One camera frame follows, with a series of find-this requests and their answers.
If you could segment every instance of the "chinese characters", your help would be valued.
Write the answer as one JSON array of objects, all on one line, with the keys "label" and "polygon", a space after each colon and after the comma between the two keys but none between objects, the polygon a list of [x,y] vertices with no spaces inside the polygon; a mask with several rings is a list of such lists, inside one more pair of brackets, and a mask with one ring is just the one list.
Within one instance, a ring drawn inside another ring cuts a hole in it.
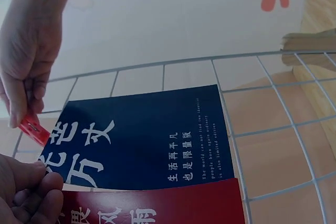
[{"label": "chinese characters", "polygon": [[[99,139],[105,138],[109,144],[111,144],[111,139],[108,133],[113,130],[115,127],[114,120],[111,120],[109,125],[103,130],[95,129],[96,123],[91,123],[88,129],[83,129],[81,131],[82,134],[87,134],[86,141],[84,146],[90,145],[91,143],[98,142]],[[58,122],[50,135],[50,144],[60,145],[63,142],[70,142],[76,135],[78,129],[78,122],[73,122],[71,127],[68,123],[62,124],[62,122]],[[88,160],[86,158],[79,159],[80,154],[75,154],[72,157],[71,166],[67,175],[66,183],[71,184],[72,177],[78,177],[86,180],[90,186],[97,187],[97,184],[94,178],[91,175],[84,172],[86,167],[91,167],[100,172],[104,170],[104,166],[92,160]],[[45,165],[48,172],[52,172],[52,167],[62,167],[67,161],[67,153],[48,153],[48,156],[41,156],[39,158]]]},{"label": "chinese characters", "polygon": [[[97,213],[99,218],[99,224],[126,224],[125,218],[119,218],[118,222],[118,215],[122,212],[122,209],[117,207],[115,211],[112,212],[101,212]],[[95,220],[96,218],[90,216],[91,210],[89,208],[86,209],[84,212],[82,207],[79,207],[79,210],[72,210],[71,211],[71,224],[96,224],[96,222],[92,222],[91,220]],[[131,210],[129,212],[131,223],[130,224],[150,224],[155,223],[154,217],[156,216],[156,211],[154,209],[136,209]]]},{"label": "chinese characters", "polygon": [[[187,162],[185,159],[191,159],[193,158],[192,153],[192,134],[191,132],[182,132],[179,134],[178,132],[175,132],[174,134],[169,135],[169,139],[173,142],[169,142],[169,150],[168,153],[168,159],[171,161],[168,163],[168,170],[169,171],[175,171],[179,169],[179,162],[182,162],[182,169],[193,169],[193,162],[189,161]],[[182,153],[179,153],[178,147],[182,147]],[[167,179],[172,182],[178,181],[178,173],[170,174]],[[185,173],[182,176],[182,179],[185,181],[190,181],[193,179],[193,173]]]}]

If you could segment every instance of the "red clip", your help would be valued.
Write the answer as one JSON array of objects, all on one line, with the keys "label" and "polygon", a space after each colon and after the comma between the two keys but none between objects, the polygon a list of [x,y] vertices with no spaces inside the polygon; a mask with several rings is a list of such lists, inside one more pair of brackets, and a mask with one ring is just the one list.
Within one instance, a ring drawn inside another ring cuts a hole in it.
[{"label": "red clip", "polygon": [[19,128],[39,145],[44,147],[47,144],[50,133],[29,115],[22,120]]}]

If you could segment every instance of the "white wire rack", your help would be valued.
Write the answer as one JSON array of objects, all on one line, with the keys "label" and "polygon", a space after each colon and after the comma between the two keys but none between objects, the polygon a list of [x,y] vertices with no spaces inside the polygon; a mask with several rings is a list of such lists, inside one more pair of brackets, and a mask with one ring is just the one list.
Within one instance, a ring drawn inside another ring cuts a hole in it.
[{"label": "white wire rack", "polygon": [[[310,55],[312,55],[312,57],[314,57],[314,55],[316,55],[316,54],[324,54],[325,57],[327,57],[332,62],[332,64],[336,67],[336,63],[329,56],[329,54],[334,54],[334,53],[336,53],[336,51],[312,51],[312,50],[311,51],[271,51],[271,52],[259,52],[259,53],[250,53],[250,54],[222,55],[222,56],[211,56],[211,57],[203,57],[203,58],[171,60],[171,61],[146,63],[146,64],[129,66],[129,67],[120,67],[120,68],[114,68],[114,69],[108,69],[108,70],[102,70],[102,71],[96,71],[96,72],[89,72],[89,73],[84,73],[84,74],[76,74],[76,75],[73,75],[73,76],[67,76],[67,77],[52,79],[49,82],[58,82],[58,81],[64,81],[64,80],[69,80],[69,79],[75,79],[74,84],[73,84],[73,86],[72,86],[72,88],[71,88],[71,90],[68,94],[68,97],[66,99],[66,102],[65,102],[65,104],[66,104],[68,102],[69,98],[70,98],[71,92],[73,91],[73,89],[76,86],[78,78],[81,78],[81,77],[115,72],[116,77],[114,79],[112,89],[111,89],[111,92],[110,92],[110,96],[112,96],[113,91],[114,91],[114,87],[116,86],[115,83],[116,83],[118,75],[121,71],[133,70],[133,69],[139,69],[139,68],[147,68],[147,67],[154,67],[154,66],[161,66],[162,67],[162,86],[161,86],[161,90],[164,90],[164,88],[165,88],[165,70],[166,70],[167,65],[179,64],[179,63],[188,63],[188,62],[198,62],[198,61],[209,61],[209,62],[211,62],[213,72],[214,72],[214,75],[215,75],[215,78],[216,78],[216,81],[217,81],[217,85],[218,85],[218,88],[219,88],[220,93],[221,93],[221,99],[222,99],[223,109],[224,109],[224,114],[225,114],[225,121],[226,121],[226,124],[227,124],[227,127],[228,127],[229,136],[230,136],[229,140],[231,141],[231,143],[233,145],[233,149],[234,149],[234,153],[232,153],[232,155],[235,156],[235,160],[236,160],[236,163],[237,163],[239,179],[240,179],[240,183],[241,183],[241,186],[242,186],[241,188],[242,188],[242,195],[243,195],[243,203],[244,203],[245,209],[246,209],[247,222],[248,223],[253,222],[252,217],[251,217],[251,208],[250,208],[250,203],[252,201],[257,201],[257,200],[262,200],[262,199],[266,199],[266,198],[269,198],[269,197],[274,197],[274,196],[277,196],[277,195],[288,193],[290,191],[298,190],[300,188],[303,188],[303,187],[306,187],[306,186],[309,186],[309,185],[314,185],[314,187],[316,189],[316,193],[318,195],[318,200],[319,200],[319,204],[320,204],[320,208],[321,208],[321,212],[322,212],[323,223],[326,224],[326,223],[328,223],[328,221],[327,221],[325,207],[324,207],[324,201],[323,201],[323,198],[322,198],[322,193],[320,191],[318,181],[330,178],[330,177],[336,175],[336,172],[331,172],[329,174],[326,174],[324,176],[316,178],[312,162],[311,162],[310,157],[308,155],[308,152],[307,152],[306,146],[304,144],[304,141],[302,140],[302,137],[301,137],[301,135],[298,131],[298,127],[303,126],[303,125],[307,125],[307,124],[311,124],[311,123],[317,123],[317,122],[322,122],[322,121],[326,121],[326,120],[329,120],[329,119],[334,119],[334,118],[336,118],[336,115],[327,116],[327,117],[324,117],[324,118],[311,120],[311,121],[306,121],[306,122],[295,123],[293,121],[293,118],[292,118],[292,115],[289,111],[289,108],[284,103],[284,100],[283,100],[280,92],[278,91],[278,88],[285,87],[285,86],[294,86],[294,85],[299,85],[299,84],[316,83],[318,85],[318,87],[321,89],[321,91],[323,92],[323,94],[325,95],[325,97],[330,102],[332,108],[336,112],[335,104],[333,103],[332,99],[329,97],[328,93],[323,88],[323,85],[321,85],[321,83],[324,82],[324,81],[334,81],[334,80],[336,80],[336,78],[318,80],[314,76],[314,74],[310,71],[310,69],[306,65],[306,63],[300,58],[300,55],[302,55],[302,54],[310,54]],[[285,54],[295,55],[297,57],[298,61],[301,62],[301,64],[311,74],[312,80],[301,81],[301,82],[293,82],[293,83],[283,83],[283,84],[274,83],[270,73],[268,72],[268,70],[266,69],[265,65],[263,64],[263,62],[260,60],[259,57],[261,57],[261,56],[275,57],[275,56],[285,55]],[[216,71],[216,68],[215,68],[214,61],[215,60],[220,60],[220,59],[251,57],[251,56],[257,58],[262,70],[265,72],[265,75],[270,82],[270,85],[259,86],[259,87],[249,87],[249,88],[242,88],[242,89],[234,89],[234,90],[222,90],[221,85],[220,85],[220,81],[219,81],[219,78],[218,78],[218,74],[217,74],[217,71]],[[286,113],[286,115],[289,119],[290,124],[284,125],[284,126],[281,126],[281,127],[275,127],[275,128],[271,128],[271,129],[260,130],[260,131],[244,132],[244,133],[240,133],[240,134],[235,134],[233,126],[232,126],[232,121],[231,121],[231,118],[230,118],[230,115],[229,115],[229,111],[228,111],[228,108],[227,108],[227,104],[226,104],[226,101],[225,101],[225,98],[224,98],[224,94],[239,92],[239,91],[250,91],[250,90],[270,89],[270,88],[272,88],[275,91],[280,103],[282,104],[282,106],[285,110],[285,113]],[[61,112],[61,110],[45,111],[45,112],[43,112],[43,114],[55,113],[55,112]],[[279,130],[284,130],[284,129],[290,129],[290,128],[292,128],[294,130],[295,135],[296,135],[296,137],[297,137],[297,139],[300,143],[300,146],[302,148],[303,154],[304,154],[305,159],[307,161],[312,179],[310,181],[307,181],[307,182],[302,183],[300,185],[295,185],[293,187],[289,187],[289,188],[286,188],[286,189],[283,189],[283,190],[271,192],[271,193],[264,194],[264,195],[257,196],[257,197],[249,197],[248,192],[247,192],[247,186],[246,186],[245,179],[244,179],[243,167],[242,167],[242,163],[241,163],[241,160],[240,160],[240,157],[239,157],[239,151],[238,151],[236,139],[238,137],[251,136],[251,135],[262,134],[262,133],[267,133],[267,132],[274,132],[274,131],[279,131]],[[13,157],[15,157],[15,155],[17,153],[34,153],[34,151],[18,151],[18,146],[20,144],[21,137],[22,137],[22,133],[20,134],[20,136],[18,138],[17,144],[15,146],[15,150],[14,150],[14,153],[13,153]]]}]

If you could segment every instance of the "hand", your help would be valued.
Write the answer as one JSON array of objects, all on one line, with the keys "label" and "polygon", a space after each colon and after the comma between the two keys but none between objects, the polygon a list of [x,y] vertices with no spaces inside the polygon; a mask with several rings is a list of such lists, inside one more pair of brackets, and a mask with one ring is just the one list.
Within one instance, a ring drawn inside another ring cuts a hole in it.
[{"label": "hand", "polygon": [[10,9],[0,30],[0,96],[17,127],[27,110],[34,116],[61,45],[61,18],[37,18]]},{"label": "hand", "polygon": [[0,154],[1,223],[56,223],[63,205],[63,179],[45,172],[42,162],[24,164]]},{"label": "hand", "polygon": [[51,67],[61,45],[67,0],[12,0],[0,30],[0,97],[10,127],[43,108]]}]

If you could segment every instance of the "book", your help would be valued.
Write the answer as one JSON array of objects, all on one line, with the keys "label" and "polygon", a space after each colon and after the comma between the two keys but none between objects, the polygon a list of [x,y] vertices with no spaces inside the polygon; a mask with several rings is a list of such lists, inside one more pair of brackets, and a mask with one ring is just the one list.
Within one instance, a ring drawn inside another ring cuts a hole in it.
[{"label": "book", "polygon": [[143,191],[64,191],[58,224],[244,224],[238,180]]},{"label": "book", "polygon": [[234,178],[217,85],[70,101],[40,160],[67,184],[106,189]]}]

